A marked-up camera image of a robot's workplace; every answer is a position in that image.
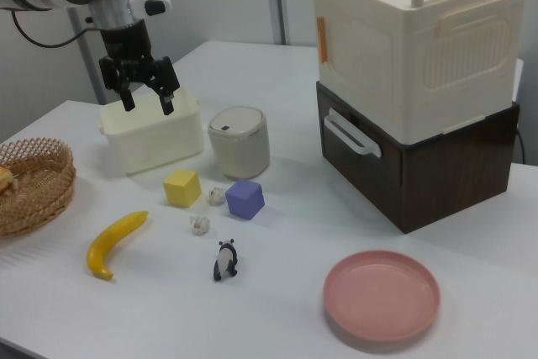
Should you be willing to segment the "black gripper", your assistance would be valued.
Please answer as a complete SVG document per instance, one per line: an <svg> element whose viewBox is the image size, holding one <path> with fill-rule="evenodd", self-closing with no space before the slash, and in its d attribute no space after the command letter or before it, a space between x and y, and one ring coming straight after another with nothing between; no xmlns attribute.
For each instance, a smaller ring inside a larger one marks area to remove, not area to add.
<svg viewBox="0 0 538 359"><path fill-rule="evenodd" d="M173 113L172 99L181 85L168 56L153 59L145 21L122 29L103 29L100 34L107 51L107 56L99 60L103 83L120 96L124 110L130 112L135 108L129 90L130 79L123 64L123 61L133 61L144 72L143 83L158 95L163 113Z"/></svg>

